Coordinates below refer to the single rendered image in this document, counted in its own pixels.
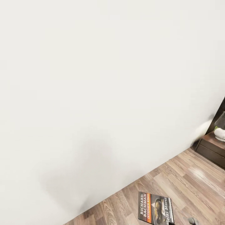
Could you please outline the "hardback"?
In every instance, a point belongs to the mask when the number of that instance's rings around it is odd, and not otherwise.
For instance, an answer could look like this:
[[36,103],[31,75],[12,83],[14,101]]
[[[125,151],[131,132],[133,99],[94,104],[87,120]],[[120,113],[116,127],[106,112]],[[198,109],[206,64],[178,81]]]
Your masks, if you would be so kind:
[[138,219],[152,225],[174,224],[171,198],[139,192]]

